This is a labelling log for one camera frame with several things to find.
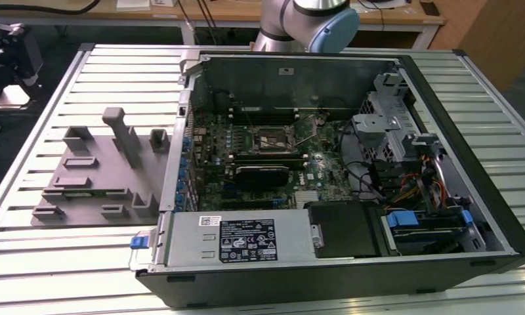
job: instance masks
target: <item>floor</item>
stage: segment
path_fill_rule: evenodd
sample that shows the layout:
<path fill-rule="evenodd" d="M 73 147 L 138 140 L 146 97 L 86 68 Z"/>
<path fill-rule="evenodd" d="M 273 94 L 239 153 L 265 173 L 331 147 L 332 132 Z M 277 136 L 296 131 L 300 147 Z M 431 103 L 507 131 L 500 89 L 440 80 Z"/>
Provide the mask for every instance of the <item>floor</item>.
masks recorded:
<path fill-rule="evenodd" d="M 21 115 L 0 113 L 0 124 L 2 126 L 0 132 L 0 182 L 37 121 L 38 114 L 46 104 L 46 98 L 54 92 L 80 44 L 90 42 L 105 44 L 182 44 L 177 28 L 97 28 L 80 26 L 69 27 L 68 36 L 60 38 L 52 26 L 42 26 L 34 28 L 34 33 L 44 56 L 40 79 L 45 96 L 29 113 Z M 220 45 L 248 45 L 256 39 L 256 30 L 232 31 L 225 29 L 217 31 L 216 37 Z M 200 44 L 213 45 L 213 39 L 206 29 L 198 31 L 198 38 Z M 504 96 L 525 118 L 525 71 Z"/>

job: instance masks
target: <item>power supply label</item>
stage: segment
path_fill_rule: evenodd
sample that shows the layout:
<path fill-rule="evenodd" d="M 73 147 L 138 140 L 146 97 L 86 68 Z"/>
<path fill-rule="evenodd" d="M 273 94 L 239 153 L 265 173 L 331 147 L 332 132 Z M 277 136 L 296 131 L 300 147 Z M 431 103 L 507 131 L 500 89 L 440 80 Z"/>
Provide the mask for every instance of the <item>power supply label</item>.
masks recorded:
<path fill-rule="evenodd" d="M 220 221 L 220 261 L 277 261 L 275 220 Z"/>

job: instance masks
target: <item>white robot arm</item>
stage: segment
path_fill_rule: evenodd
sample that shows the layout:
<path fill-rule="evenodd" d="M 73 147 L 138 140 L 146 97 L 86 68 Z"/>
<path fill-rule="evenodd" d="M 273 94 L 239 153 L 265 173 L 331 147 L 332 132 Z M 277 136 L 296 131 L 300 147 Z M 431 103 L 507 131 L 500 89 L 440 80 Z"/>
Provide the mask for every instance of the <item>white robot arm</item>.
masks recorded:
<path fill-rule="evenodd" d="M 256 51 L 339 53 L 360 17 L 349 0 L 264 0 Z"/>

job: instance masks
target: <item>slotted aluminum surface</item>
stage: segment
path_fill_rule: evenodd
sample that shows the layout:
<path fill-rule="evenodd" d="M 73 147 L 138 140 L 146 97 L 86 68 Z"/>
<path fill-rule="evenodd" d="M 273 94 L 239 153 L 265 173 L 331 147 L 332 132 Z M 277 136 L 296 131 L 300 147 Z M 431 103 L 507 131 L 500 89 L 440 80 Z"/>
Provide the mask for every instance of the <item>slotted aluminum surface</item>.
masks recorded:
<path fill-rule="evenodd" d="M 525 266 L 477 277 L 444 293 L 169 310 L 128 270 L 130 237 L 150 226 L 30 226 L 32 207 L 65 149 L 68 126 L 86 125 L 94 135 L 110 134 L 102 109 L 121 106 L 138 134 L 152 128 L 172 132 L 180 55 L 198 48 L 97 45 L 78 53 L 0 187 L 0 314 L 525 314 Z M 465 65 L 467 59 L 451 51 L 348 52 L 412 55 L 525 227 L 525 122 L 489 84 L 479 81 L 481 74 Z"/>

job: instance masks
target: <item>power cable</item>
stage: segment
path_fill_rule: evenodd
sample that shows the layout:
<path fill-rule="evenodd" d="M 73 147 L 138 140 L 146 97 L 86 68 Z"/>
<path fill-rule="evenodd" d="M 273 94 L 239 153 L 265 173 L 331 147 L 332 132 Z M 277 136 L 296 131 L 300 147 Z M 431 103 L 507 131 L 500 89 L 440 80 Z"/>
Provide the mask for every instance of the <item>power cable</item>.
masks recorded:
<path fill-rule="evenodd" d="M 205 6 L 205 8 L 206 8 L 208 16 L 210 17 L 210 20 L 212 20 L 212 25 L 213 25 L 213 28 L 219 28 L 219 27 L 216 26 L 216 21 L 213 20 L 213 16 L 212 16 L 210 8 L 208 8 L 208 5 L 206 5 L 206 1 L 205 1 L 205 0 L 202 0 L 202 3 L 204 3 L 204 6 Z"/>
<path fill-rule="evenodd" d="M 189 27 L 189 30 L 192 31 L 192 35 L 194 36 L 196 43 L 200 45 L 200 40 L 198 40 L 198 36 L 196 35 L 194 26 L 192 25 L 189 15 L 186 14 L 185 8 L 182 7 L 181 0 L 177 0 L 177 5 L 181 9 L 182 16 L 185 17 L 185 23 Z"/>
<path fill-rule="evenodd" d="M 101 0 L 93 0 L 80 10 L 64 10 L 64 9 L 56 9 L 56 8 L 49 8 L 49 7 L 41 7 L 38 5 L 0 5 L 0 11 L 9 11 L 9 10 L 38 11 L 38 12 L 54 13 L 54 14 L 62 14 L 62 15 L 80 15 L 80 14 L 89 12 L 90 9 L 93 9 L 100 2 L 101 2 Z"/>
<path fill-rule="evenodd" d="M 377 191 L 377 189 L 375 189 L 375 187 L 371 185 L 369 182 L 367 182 L 357 174 L 355 174 L 355 172 L 352 172 L 352 170 L 347 167 L 347 164 L 344 163 L 344 158 L 343 158 L 343 140 L 344 140 L 344 135 L 347 134 L 348 127 L 351 125 L 352 125 L 352 119 L 348 120 L 348 123 L 345 124 L 345 126 L 343 128 L 343 133 L 340 134 L 340 139 L 339 139 L 339 156 L 340 156 L 339 160 L 340 160 L 340 165 L 348 171 L 348 174 L 351 174 L 353 176 L 353 178 L 357 179 L 360 181 L 360 183 L 363 183 L 365 185 L 365 187 L 368 187 L 369 192 L 376 194 L 377 200 L 381 203 L 391 204 L 391 202 L 388 201 L 387 197 L 384 195 L 381 195 L 381 193 Z"/>
<path fill-rule="evenodd" d="M 361 0 L 359 0 L 359 3 L 367 9 L 371 9 L 371 10 L 376 9 L 376 10 L 379 10 L 379 14 L 381 15 L 381 31 L 384 31 L 385 30 L 384 10 L 393 10 L 395 8 L 380 8 L 380 7 L 377 7 L 377 4 L 375 2 L 371 3 L 375 6 L 375 8 L 371 8 L 365 4 L 363 4 Z"/>
<path fill-rule="evenodd" d="M 213 28 L 212 28 L 212 25 L 210 25 L 210 21 L 208 20 L 206 12 L 204 11 L 202 3 L 200 2 L 200 0 L 196 0 L 196 2 L 198 3 L 200 12 L 202 13 L 204 20 L 206 21 L 208 31 L 210 32 L 213 44 L 217 46 L 219 42 L 216 41 L 216 35 L 213 34 Z"/>

